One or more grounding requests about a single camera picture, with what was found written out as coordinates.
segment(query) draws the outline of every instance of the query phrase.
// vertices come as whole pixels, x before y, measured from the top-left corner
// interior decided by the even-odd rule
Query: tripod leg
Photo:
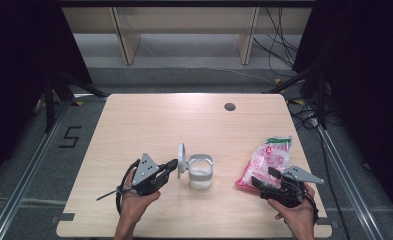
[[[50,80],[50,75],[46,76],[46,86],[44,89],[44,97],[46,102],[46,130],[49,132],[52,128],[53,122],[55,121],[55,108],[53,106],[53,96],[52,96],[52,84]]]
[[[279,92],[283,91],[284,89],[292,86],[293,84],[299,82],[300,80],[306,78],[309,74],[311,74],[311,70],[312,70],[312,67],[308,67],[307,69],[300,72],[298,75],[287,80],[282,85],[279,85],[270,91],[266,91],[266,92],[262,92],[262,93],[279,93]]]
[[[318,79],[318,122],[323,127],[323,129],[327,129],[326,121],[325,121],[325,76],[324,73],[320,73],[320,77]]]
[[[103,93],[102,91],[92,87],[91,85],[82,83],[81,81],[75,79],[74,77],[72,77],[71,75],[65,73],[65,72],[56,72],[59,76],[61,76],[63,79],[66,79],[68,82],[77,85],[78,87],[86,90],[89,93],[93,93],[94,95],[98,96],[98,97],[108,97],[109,94]]]

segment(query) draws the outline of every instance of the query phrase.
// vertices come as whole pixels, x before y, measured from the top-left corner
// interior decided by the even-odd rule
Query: wooden table
[[[234,111],[225,109],[233,103]],[[161,197],[146,210],[136,237],[153,238],[268,238],[290,237],[276,211],[256,194],[234,183],[252,153],[267,138],[291,135],[289,165],[310,171],[285,101],[278,94],[114,94],[105,105],[64,214],[62,237],[112,237],[119,216],[116,188],[131,163],[148,153],[157,164],[178,157],[180,143],[187,156],[209,154],[214,161],[212,186],[195,190],[188,173],[177,171],[161,188]],[[327,217],[315,195],[320,217]],[[330,225],[315,226],[316,237],[329,237]]]

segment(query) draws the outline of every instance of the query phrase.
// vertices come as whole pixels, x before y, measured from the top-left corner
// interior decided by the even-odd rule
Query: metal rail
[[[343,163],[336,147],[334,146],[327,130],[324,130],[322,126],[319,126],[318,130],[321,134],[321,137],[324,139],[325,145],[330,153],[331,162],[337,172],[337,176],[339,177],[339,180],[342,183],[346,194],[348,195],[349,201],[351,202],[352,207],[354,208],[368,239],[384,239],[380,229],[377,226],[374,216],[371,214],[367,204],[359,193],[358,188],[356,187],[352,177],[346,169],[346,166]]]
[[[34,153],[34,156],[28,164],[27,169],[23,173],[21,180],[19,180],[15,190],[0,213],[0,239],[3,239],[7,230],[9,229],[9,226],[15,217],[19,206],[21,205],[21,201],[24,198],[25,193],[30,186],[37,170],[39,169],[40,164],[43,161],[47,150],[49,149],[50,143],[57,132],[62,117],[64,116],[70,104],[70,102],[61,103],[52,128],[49,132],[44,134],[43,139],[41,140],[36,152]]]

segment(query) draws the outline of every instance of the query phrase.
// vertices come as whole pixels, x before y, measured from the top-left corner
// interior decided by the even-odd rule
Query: plastic bag
[[[252,186],[251,180],[251,177],[254,176],[267,184],[280,188],[280,180],[268,173],[268,167],[283,172],[289,162],[291,146],[291,136],[274,136],[267,139],[253,152],[252,159],[246,165],[243,176],[235,182],[235,185],[240,188],[256,189]]]

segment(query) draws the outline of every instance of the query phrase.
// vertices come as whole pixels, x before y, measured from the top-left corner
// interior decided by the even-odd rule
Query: human hand
[[[306,192],[314,198],[315,191],[307,183],[304,184]],[[268,204],[277,210],[276,220],[284,218],[293,236],[298,240],[314,239],[314,213],[312,204],[304,199],[297,207],[288,208],[274,199],[268,199]]]
[[[134,176],[135,169],[131,170],[125,181],[125,184],[131,186],[131,180]],[[144,212],[149,205],[156,201],[161,196],[159,191],[156,191],[147,196],[139,196],[136,193],[128,191],[122,195],[121,213],[119,222],[116,228],[114,240],[131,240],[133,239],[134,228],[140,221]]]

